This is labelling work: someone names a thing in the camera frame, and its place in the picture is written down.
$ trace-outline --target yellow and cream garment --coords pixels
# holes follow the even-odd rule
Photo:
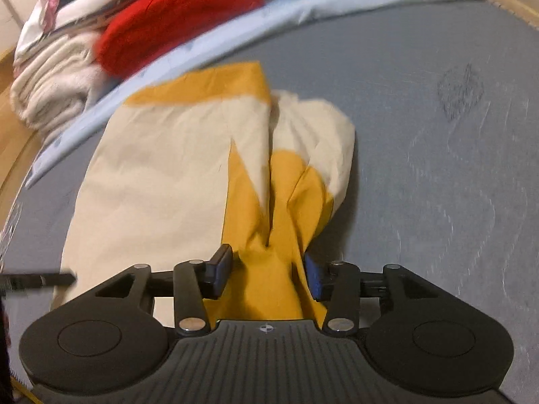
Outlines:
[[[259,63],[194,71],[131,96],[110,119],[77,197],[62,266],[83,293],[136,263],[236,261],[212,323],[321,321],[302,256],[348,185],[354,126],[323,100],[270,93]],[[173,326],[171,299],[154,316]]]

